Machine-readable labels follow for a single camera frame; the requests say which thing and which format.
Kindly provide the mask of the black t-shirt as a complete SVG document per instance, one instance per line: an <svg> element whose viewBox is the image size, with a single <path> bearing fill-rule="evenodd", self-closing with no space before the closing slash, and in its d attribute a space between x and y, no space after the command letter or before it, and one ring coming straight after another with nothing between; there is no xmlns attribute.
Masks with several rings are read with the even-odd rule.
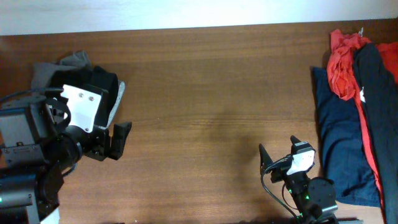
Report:
<svg viewBox="0 0 398 224"><path fill-rule="evenodd" d="M95 66L89 68L76 68L73 70L56 71L50 79L50 87L62 87L64 84L75 86L83 90L93 90L101 95L102 100L95 118L95 125L107 128L111 120L109 116L116 104L119 92L118 77L105 69Z"/></svg>

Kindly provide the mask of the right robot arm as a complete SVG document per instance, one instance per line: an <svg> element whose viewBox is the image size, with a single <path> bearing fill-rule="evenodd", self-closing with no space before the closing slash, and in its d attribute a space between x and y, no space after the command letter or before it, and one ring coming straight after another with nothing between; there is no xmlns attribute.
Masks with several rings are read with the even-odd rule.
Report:
<svg viewBox="0 0 398 224"><path fill-rule="evenodd" d="M265 147L259 145L260 175L264 190L289 211L292 223L338 223L335 216L338 206L334 182L323 177L309 178L307 173L315 165L316 150L306 141L295 136L290 137L291 151L285 157L273 161ZM287 202L277 198L265 185L264 177L269 174L271 182L283 181L289 191L298 214L295 214Z"/></svg>

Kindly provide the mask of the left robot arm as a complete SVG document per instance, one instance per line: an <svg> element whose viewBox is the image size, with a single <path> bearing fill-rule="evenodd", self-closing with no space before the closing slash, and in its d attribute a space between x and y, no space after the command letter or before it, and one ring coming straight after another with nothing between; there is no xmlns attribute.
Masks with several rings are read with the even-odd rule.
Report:
<svg viewBox="0 0 398 224"><path fill-rule="evenodd" d="M122 156L130 122L115 124L110 135L72 126L71 118L64 102L44 96L2 105L1 223L59 223L58 193L78 161Z"/></svg>

